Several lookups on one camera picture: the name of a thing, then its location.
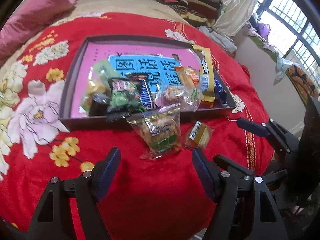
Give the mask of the stack of folded clothes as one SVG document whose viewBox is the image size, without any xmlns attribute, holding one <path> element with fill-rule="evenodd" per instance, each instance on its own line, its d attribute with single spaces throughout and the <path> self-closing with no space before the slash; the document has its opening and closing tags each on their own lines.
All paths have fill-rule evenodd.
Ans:
<svg viewBox="0 0 320 240">
<path fill-rule="evenodd" d="M 212 27 L 220 16 L 221 0 L 156 0 L 167 5 L 195 28 Z"/>
</svg>

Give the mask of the orange wrapped cracker pack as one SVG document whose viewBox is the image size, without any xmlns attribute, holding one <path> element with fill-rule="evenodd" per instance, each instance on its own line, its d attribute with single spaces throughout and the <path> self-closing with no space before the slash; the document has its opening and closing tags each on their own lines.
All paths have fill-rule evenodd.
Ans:
<svg viewBox="0 0 320 240">
<path fill-rule="evenodd" d="M 178 78 L 184 87 L 189 89 L 195 88 L 200 81 L 198 72 L 191 67 L 175 67 Z"/>
</svg>

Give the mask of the small dark chocolate packet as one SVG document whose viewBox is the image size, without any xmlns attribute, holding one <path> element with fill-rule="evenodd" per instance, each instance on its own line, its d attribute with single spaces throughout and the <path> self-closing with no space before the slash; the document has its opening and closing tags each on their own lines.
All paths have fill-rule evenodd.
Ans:
<svg viewBox="0 0 320 240">
<path fill-rule="evenodd" d="M 110 97 L 103 93 L 94 93 L 89 109 L 89 116 L 105 116 L 110 104 Z"/>
</svg>

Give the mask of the blue Oreo packet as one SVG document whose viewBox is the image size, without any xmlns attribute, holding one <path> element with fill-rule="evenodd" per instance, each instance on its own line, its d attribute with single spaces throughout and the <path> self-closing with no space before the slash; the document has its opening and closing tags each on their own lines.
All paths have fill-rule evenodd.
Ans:
<svg viewBox="0 0 320 240">
<path fill-rule="evenodd" d="M 221 105 L 227 106 L 227 94 L 217 77 L 214 77 L 215 97 Z"/>
</svg>

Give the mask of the beige bed sheet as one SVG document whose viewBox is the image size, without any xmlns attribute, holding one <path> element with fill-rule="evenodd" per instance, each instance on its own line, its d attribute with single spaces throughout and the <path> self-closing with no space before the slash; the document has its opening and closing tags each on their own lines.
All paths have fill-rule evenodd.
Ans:
<svg viewBox="0 0 320 240">
<path fill-rule="evenodd" d="M 107 12 L 129 13 L 187 23 L 187 21 L 181 18 L 178 13 L 174 12 L 168 6 L 152 0 L 80 0 L 78 2 L 76 1 L 72 10 L 62 14 L 52 24 L 59 20 L 69 20 L 76 16 L 93 16 Z"/>
</svg>

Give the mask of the pink and blue book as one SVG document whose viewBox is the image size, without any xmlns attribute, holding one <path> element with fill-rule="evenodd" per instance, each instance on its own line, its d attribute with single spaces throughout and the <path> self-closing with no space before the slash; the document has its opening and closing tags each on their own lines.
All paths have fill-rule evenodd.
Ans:
<svg viewBox="0 0 320 240">
<path fill-rule="evenodd" d="M 71 106 L 72 118 L 86 117 L 85 114 L 79 113 L 81 97 L 86 88 L 84 80 L 89 68 L 103 59 L 108 59 L 122 76 L 126 73 L 148 73 L 149 87 L 153 93 L 160 82 L 167 85 L 181 84 L 175 70 L 176 66 L 200 69 L 200 59 L 191 48 L 88 42 L 78 56 L 79 71 Z"/>
</svg>

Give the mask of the pink quilt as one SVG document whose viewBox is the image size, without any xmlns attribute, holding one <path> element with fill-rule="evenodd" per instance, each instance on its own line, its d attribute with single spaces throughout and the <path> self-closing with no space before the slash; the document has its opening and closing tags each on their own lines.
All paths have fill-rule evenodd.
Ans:
<svg viewBox="0 0 320 240">
<path fill-rule="evenodd" d="M 1 29 L 1 64 L 25 42 L 72 10 L 76 0 L 28 0 Z"/>
</svg>

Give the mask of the green bean snack packet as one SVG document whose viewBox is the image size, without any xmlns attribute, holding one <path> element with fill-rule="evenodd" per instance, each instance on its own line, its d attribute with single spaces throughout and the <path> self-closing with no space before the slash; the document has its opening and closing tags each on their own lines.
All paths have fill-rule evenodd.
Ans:
<svg viewBox="0 0 320 240">
<path fill-rule="evenodd" d="M 125 119 L 131 114 L 146 111 L 146 107 L 140 98 L 140 81 L 113 77 L 108 80 L 108 83 L 111 88 L 111 100 L 105 117 L 108 123 Z"/>
</svg>

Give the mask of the clear bag red candy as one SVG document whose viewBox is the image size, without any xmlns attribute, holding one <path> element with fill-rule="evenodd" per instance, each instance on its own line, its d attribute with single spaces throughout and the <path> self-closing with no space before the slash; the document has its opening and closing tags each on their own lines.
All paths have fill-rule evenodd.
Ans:
<svg viewBox="0 0 320 240">
<path fill-rule="evenodd" d="M 195 112 L 200 106 L 202 92 L 199 88 L 163 85 L 155 92 L 155 103 L 158 107 L 180 104 L 183 112 Z"/>
</svg>

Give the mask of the red floral blanket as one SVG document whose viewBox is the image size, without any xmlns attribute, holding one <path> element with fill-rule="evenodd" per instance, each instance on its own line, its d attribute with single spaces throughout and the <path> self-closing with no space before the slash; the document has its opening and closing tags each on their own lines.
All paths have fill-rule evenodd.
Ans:
<svg viewBox="0 0 320 240">
<path fill-rule="evenodd" d="M 106 13 L 52 25 L 31 38 L 4 66 L 19 84 L 11 103 L 1 108 L 1 217 L 27 230 L 49 180 L 71 179 L 104 159 L 112 147 L 121 164 L 99 209 L 113 239 L 189 239 L 205 228 L 215 205 L 204 194 L 191 151 L 144 160 L 148 147 L 130 127 L 66 132 L 58 120 L 65 78 L 86 37 L 143 35 L 172 38 L 209 48 L 235 109 L 206 119 L 214 129 L 205 148 L 223 154 L 261 175 L 274 151 L 266 139 L 236 125 L 239 117 L 268 120 L 248 72 L 199 30 L 181 22 L 136 14 Z"/>
</svg>

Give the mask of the clothes on window sill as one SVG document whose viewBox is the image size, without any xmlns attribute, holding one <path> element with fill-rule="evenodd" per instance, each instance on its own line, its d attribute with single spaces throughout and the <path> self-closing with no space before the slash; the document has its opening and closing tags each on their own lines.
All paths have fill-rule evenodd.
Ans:
<svg viewBox="0 0 320 240">
<path fill-rule="evenodd" d="M 253 27 L 249 21 L 244 25 L 242 32 L 246 36 L 249 36 L 260 49 L 267 52 L 270 58 L 276 63 L 276 77 L 273 82 L 275 85 L 287 76 L 305 105 L 308 96 L 319 100 L 319 85 L 316 84 L 316 81 L 312 79 L 311 73 L 309 73 L 301 63 L 287 60 L 281 56 L 280 51 L 270 44 L 266 38 L 262 37 L 259 31 Z"/>
</svg>

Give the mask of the yellow wafer snack packet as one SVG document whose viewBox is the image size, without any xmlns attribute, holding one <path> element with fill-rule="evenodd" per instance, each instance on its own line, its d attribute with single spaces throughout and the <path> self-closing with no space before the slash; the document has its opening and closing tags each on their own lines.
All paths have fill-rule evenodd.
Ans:
<svg viewBox="0 0 320 240">
<path fill-rule="evenodd" d="M 193 45 L 193 51 L 201 61 L 200 66 L 200 86 L 202 89 L 202 101 L 213 103 L 215 100 L 214 93 L 214 67 L 209 48 L 199 45 Z"/>
</svg>

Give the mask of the clear bag peanut snack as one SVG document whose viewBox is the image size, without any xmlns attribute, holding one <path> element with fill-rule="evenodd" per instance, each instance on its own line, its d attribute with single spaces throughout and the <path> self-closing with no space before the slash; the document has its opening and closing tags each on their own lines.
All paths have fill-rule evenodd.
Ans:
<svg viewBox="0 0 320 240">
<path fill-rule="evenodd" d="M 180 104 L 175 103 L 127 118 L 149 148 L 141 155 L 142 159 L 155 160 L 181 151 L 180 116 Z"/>
</svg>

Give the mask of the green wrapped pastry snack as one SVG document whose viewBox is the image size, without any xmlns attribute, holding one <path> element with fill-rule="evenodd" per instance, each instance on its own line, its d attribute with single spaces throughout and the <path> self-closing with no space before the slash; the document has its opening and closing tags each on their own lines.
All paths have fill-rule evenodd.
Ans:
<svg viewBox="0 0 320 240">
<path fill-rule="evenodd" d="M 122 77 L 122 75 L 112 67 L 108 59 L 103 59 L 89 68 L 88 75 L 84 80 L 86 88 L 79 105 L 80 114 L 88 116 L 93 94 L 103 93 L 111 96 L 111 88 L 108 80 L 114 77 Z"/>
</svg>

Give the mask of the dark Snickers bar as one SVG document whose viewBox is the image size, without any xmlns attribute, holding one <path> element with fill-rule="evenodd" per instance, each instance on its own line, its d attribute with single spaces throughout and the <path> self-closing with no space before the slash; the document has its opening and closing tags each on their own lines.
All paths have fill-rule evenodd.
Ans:
<svg viewBox="0 0 320 240">
<path fill-rule="evenodd" d="M 149 75 L 147 73 L 127 73 L 125 76 L 131 80 L 135 81 L 136 84 L 139 85 L 139 95 L 140 100 L 147 111 L 157 109 L 154 98 L 152 96 L 152 92 L 149 88 L 148 80 Z"/>
</svg>

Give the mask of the barred window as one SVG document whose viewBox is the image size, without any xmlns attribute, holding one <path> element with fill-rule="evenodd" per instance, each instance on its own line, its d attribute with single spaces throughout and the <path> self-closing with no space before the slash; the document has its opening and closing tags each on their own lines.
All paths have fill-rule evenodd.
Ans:
<svg viewBox="0 0 320 240">
<path fill-rule="evenodd" d="M 319 79 L 319 36 L 293 0 L 257 0 L 253 15 L 263 24 L 264 39 L 283 58 L 301 64 Z"/>
</svg>

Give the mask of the grey cardboard tray box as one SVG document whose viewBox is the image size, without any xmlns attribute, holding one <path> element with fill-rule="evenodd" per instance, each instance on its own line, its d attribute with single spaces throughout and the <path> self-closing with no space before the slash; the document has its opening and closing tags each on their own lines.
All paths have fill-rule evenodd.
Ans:
<svg viewBox="0 0 320 240">
<path fill-rule="evenodd" d="M 160 83 L 179 85 L 176 66 L 200 68 L 200 58 L 193 51 L 192 44 L 186 42 L 139 35 L 87 37 L 70 65 L 61 96 L 59 120 L 69 131 L 110 126 L 105 116 L 87 116 L 80 106 L 89 80 L 98 77 L 93 67 L 106 70 L 107 63 L 121 76 L 147 73 L 153 93 Z"/>
</svg>

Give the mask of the cream satin curtain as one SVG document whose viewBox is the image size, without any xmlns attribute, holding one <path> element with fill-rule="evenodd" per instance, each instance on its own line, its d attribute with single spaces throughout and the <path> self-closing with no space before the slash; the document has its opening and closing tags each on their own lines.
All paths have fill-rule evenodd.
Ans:
<svg viewBox="0 0 320 240">
<path fill-rule="evenodd" d="M 222 9 L 214 29 L 221 35 L 235 36 L 253 14 L 258 0 L 221 0 Z"/>
</svg>

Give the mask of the small gold wrapped cake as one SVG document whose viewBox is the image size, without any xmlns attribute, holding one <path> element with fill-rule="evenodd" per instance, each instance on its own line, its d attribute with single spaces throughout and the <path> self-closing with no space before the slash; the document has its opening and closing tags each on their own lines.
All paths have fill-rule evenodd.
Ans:
<svg viewBox="0 0 320 240">
<path fill-rule="evenodd" d="M 212 135 L 214 129 L 197 120 L 194 122 L 192 128 L 187 132 L 185 136 L 184 146 L 189 149 L 200 148 L 204 150 Z"/>
</svg>

